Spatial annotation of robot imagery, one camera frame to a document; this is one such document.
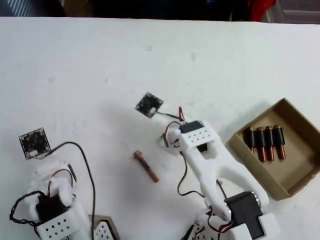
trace circuit board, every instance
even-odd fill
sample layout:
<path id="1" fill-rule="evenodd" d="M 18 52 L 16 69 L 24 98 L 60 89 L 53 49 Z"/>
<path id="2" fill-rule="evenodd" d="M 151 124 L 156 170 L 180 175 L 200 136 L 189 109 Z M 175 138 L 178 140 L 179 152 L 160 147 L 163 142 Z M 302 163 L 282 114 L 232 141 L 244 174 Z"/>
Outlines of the circuit board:
<path id="1" fill-rule="evenodd" d="M 164 101 L 147 92 L 135 109 L 151 119 L 163 103 Z"/>
<path id="2" fill-rule="evenodd" d="M 27 160 L 51 150 L 43 127 L 19 136 L 19 140 Z"/>

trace screw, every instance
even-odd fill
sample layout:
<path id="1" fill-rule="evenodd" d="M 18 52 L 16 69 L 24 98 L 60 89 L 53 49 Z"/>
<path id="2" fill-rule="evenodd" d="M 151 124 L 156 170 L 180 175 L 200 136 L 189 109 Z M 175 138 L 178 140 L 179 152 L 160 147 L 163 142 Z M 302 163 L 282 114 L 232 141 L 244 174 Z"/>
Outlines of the screw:
<path id="1" fill-rule="evenodd" d="M 144 157 L 142 156 L 142 152 L 139 150 L 135 151 L 133 154 L 134 159 L 138 160 L 142 167 L 147 171 L 149 176 L 152 178 L 152 180 L 157 183 L 159 181 L 159 178 L 156 176 L 156 174 L 151 170 L 150 166 L 148 163 L 145 161 Z"/>

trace red object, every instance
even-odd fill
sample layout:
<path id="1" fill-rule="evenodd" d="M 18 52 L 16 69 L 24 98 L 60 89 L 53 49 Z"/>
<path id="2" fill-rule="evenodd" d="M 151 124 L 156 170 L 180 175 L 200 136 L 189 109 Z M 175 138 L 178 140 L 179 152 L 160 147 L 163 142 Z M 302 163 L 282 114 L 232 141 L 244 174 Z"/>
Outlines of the red object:
<path id="1" fill-rule="evenodd" d="M 251 6 L 250 21 L 260 22 L 263 14 L 271 5 L 274 5 L 276 0 L 251 0 L 248 2 Z"/>

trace copper battery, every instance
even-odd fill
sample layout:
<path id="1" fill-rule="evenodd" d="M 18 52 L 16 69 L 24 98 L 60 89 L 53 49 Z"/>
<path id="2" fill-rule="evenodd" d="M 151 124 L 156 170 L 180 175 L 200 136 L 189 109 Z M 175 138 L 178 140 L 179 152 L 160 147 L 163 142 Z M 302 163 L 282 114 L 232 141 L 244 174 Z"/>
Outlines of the copper battery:
<path id="1" fill-rule="evenodd" d="M 258 127 L 255 131 L 255 141 L 256 148 L 258 151 L 258 158 L 261 162 L 266 162 L 266 139 L 265 139 L 265 131 L 263 127 Z"/>
<path id="2" fill-rule="evenodd" d="M 284 145 L 286 144 L 283 128 L 279 125 L 274 125 L 272 129 L 273 141 L 276 149 L 276 153 L 280 160 L 286 159 L 286 153 Z"/>
<path id="3" fill-rule="evenodd" d="M 265 137 L 265 149 L 266 149 L 266 159 L 268 161 L 274 161 L 274 138 L 272 134 L 272 126 L 267 126 L 264 130 L 264 137 Z"/>
<path id="4" fill-rule="evenodd" d="M 256 147 L 256 136 L 255 136 L 255 129 L 253 127 L 248 127 L 246 130 L 244 130 L 243 140 L 244 140 L 245 144 L 254 153 L 255 147 Z"/>

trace brown cardboard box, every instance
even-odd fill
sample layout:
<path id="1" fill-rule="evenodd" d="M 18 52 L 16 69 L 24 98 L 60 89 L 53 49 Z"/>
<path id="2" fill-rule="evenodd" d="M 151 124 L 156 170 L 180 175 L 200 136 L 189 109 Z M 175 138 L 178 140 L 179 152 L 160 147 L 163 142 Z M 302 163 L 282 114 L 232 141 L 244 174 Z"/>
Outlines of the brown cardboard box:
<path id="1" fill-rule="evenodd" d="M 280 125 L 285 138 L 286 159 L 260 162 L 243 140 L 248 127 Z M 276 200 L 293 196 L 320 170 L 320 132 L 287 99 L 278 101 L 237 131 L 228 142 L 244 165 Z"/>

